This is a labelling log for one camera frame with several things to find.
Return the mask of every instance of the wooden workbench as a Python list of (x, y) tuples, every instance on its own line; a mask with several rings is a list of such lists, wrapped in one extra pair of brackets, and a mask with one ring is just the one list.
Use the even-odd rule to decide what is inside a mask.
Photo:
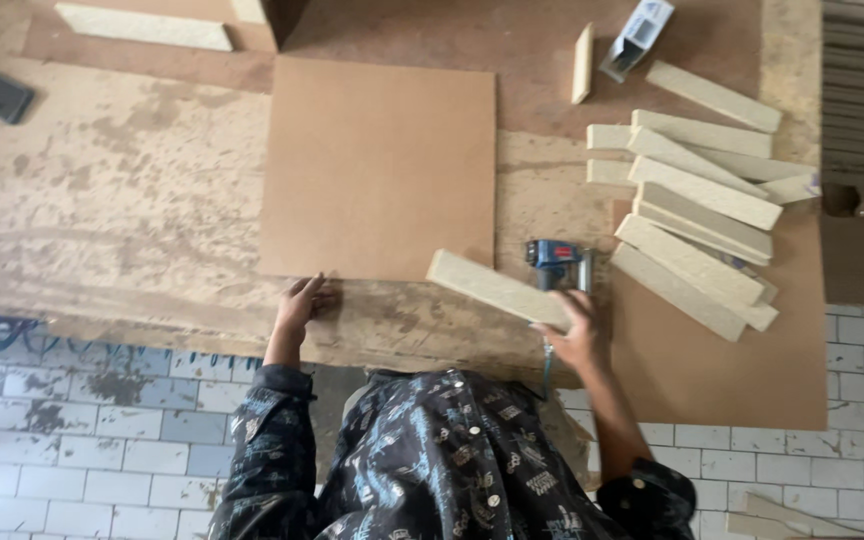
[[(759, 99), (786, 114), (775, 156), (817, 165), (819, 3), (762, 0), (761, 13)], [(25, 125), (0, 125), (0, 313), (74, 338), (261, 356), (286, 283), (255, 271), (270, 97), (18, 57), (28, 19), (0, 0), (0, 70), (44, 95)], [(585, 183), (578, 138), (499, 129), (497, 155), (496, 267), (523, 281), (524, 240), (597, 245), (611, 201), (631, 196)], [(809, 263), (797, 280), (821, 300)], [(342, 289), (304, 360), (541, 376), (540, 340), (510, 315), (429, 283)]]

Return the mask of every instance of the right hand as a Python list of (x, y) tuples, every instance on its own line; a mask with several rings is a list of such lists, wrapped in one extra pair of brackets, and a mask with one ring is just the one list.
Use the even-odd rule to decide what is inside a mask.
[(531, 328), (549, 340), (555, 354), (580, 377), (602, 377), (612, 374), (609, 333), (598, 305), (586, 293), (570, 290), (552, 291), (572, 321), (566, 334), (543, 323)]

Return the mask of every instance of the man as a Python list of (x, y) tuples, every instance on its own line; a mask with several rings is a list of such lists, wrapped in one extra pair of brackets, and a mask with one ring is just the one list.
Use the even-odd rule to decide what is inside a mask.
[(535, 324), (574, 369), (595, 411), (601, 510), (546, 440), (521, 385), (473, 372), (371, 376), (345, 416), (328, 479), (315, 488), (299, 371), (306, 323), (334, 300), (318, 274), (282, 296), (265, 361), (232, 419), (235, 457), (209, 540), (691, 538), (691, 482), (652, 460), (612, 372), (592, 300), (555, 293), (566, 335)]

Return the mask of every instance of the hand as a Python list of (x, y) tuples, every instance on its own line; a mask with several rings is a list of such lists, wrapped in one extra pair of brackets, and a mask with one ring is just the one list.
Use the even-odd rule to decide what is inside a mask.
[(282, 292), (263, 365), (299, 368), (299, 347), (306, 341), (306, 324), (336, 301), (335, 291), (323, 286), (325, 282), (326, 277), (319, 272), (297, 280)]
[(610, 376), (609, 333), (598, 305), (579, 290), (570, 290), (568, 294), (552, 291), (552, 294), (561, 302), (572, 327), (567, 334), (543, 323), (534, 323), (531, 327), (549, 340), (561, 361), (583, 380)]

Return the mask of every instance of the shirt cuff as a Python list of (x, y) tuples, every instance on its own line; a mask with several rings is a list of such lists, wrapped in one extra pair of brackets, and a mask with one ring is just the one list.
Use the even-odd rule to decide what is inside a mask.
[(261, 366), (255, 370), (252, 388), (268, 388), (296, 398), (311, 400), (312, 375), (282, 365)]

